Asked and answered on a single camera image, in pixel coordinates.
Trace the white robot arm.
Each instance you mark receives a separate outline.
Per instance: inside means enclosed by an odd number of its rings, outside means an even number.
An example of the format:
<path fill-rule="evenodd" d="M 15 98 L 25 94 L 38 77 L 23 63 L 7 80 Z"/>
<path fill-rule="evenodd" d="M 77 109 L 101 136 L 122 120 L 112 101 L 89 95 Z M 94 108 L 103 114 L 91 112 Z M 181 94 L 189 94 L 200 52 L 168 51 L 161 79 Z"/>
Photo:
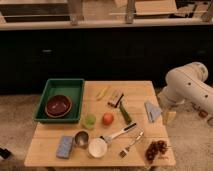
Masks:
<path fill-rule="evenodd" d="M 166 108 L 189 100 L 211 117 L 207 123 L 213 127 L 213 87 L 207 85 L 208 69 L 201 62 L 192 62 L 171 69 L 165 76 L 166 86 L 158 94 L 161 105 Z"/>

